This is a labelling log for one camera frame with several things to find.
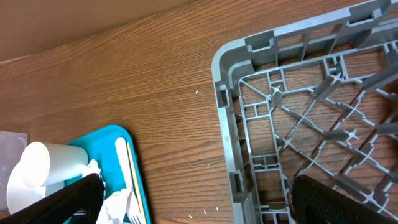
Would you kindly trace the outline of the white paper cup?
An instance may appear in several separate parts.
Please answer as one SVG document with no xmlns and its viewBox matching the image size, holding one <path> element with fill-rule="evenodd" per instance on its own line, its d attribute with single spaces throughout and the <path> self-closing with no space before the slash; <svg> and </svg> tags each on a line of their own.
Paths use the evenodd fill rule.
<svg viewBox="0 0 398 224">
<path fill-rule="evenodd" d="M 32 142 L 20 159 L 21 177 L 29 187 L 42 187 L 81 175 L 87 152 L 77 146 Z"/>
</svg>

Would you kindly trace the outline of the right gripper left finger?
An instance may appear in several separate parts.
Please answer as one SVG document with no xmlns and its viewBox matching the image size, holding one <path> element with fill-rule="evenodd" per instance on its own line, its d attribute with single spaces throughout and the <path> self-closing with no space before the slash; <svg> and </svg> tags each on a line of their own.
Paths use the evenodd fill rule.
<svg viewBox="0 0 398 224">
<path fill-rule="evenodd" d="M 1 224 L 96 223 L 105 195 L 102 178 L 90 174 L 1 220 Z"/>
</svg>

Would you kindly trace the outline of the wooden chopstick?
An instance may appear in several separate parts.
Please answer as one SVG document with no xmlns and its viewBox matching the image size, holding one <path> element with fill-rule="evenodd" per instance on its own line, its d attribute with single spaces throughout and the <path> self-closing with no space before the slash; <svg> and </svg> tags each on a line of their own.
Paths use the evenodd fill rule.
<svg viewBox="0 0 398 224">
<path fill-rule="evenodd" d="M 133 179 L 133 183 L 134 183 L 134 191 L 135 191 L 137 202 L 138 202 L 138 206 L 139 206 L 141 220 L 142 220 L 143 224 L 147 224 L 146 215 L 145 215 L 145 212 L 144 212 L 144 206 L 143 206 L 142 197 L 141 197 L 141 191 L 140 191 L 139 184 L 138 184 L 136 168 L 135 168 L 135 165 L 134 165 L 134 159 L 133 159 L 133 156 L 132 156 L 130 143 L 127 142 L 126 146 L 127 146 L 127 153 L 128 153 L 128 156 L 129 156 L 129 162 L 130 162 L 130 166 L 131 166 L 131 174 L 132 174 L 132 179 Z"/>
</svg>

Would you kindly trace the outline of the white paper bowl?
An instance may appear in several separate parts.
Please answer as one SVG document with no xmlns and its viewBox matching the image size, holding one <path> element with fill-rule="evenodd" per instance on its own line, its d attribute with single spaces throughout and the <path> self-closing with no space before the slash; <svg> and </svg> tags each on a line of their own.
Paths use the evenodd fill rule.
<svg viewBox="0 0 398 224">
<path fill-rule="evenodd" d="M 65 182 L 57 182 L 43 187 L 28 187 L 22 180 L 22 167 L 19 163 L 13 168 L 7 184 L 7 207 L 12 215 L 45 197 L 64 188 Z"/>
</svg>

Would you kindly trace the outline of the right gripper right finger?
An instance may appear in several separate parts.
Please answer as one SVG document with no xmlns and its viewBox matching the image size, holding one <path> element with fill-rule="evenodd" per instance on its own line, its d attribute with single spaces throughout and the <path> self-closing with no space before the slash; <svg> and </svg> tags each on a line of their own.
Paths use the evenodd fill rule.
<svg viewBox="0 0 398 224">
<path fill-rule="evenodd" d="M 317 180 L 300 175 L 290 191 L 294 218 L 304 224 L 394 224 Z"/>
</svg>

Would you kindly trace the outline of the white tissue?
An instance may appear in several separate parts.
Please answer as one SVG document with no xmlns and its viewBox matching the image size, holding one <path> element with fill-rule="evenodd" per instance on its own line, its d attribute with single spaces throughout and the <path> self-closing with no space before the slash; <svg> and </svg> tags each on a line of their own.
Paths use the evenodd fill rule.
<svg viewBox="0 0 398 224">
<path fill-rule="evenodd" d="M 107 197 L 100 209 L 96 224 L 126 223 L 127 206 L 130 205 L 132 189 L 121 189 Z"/>
</svg>

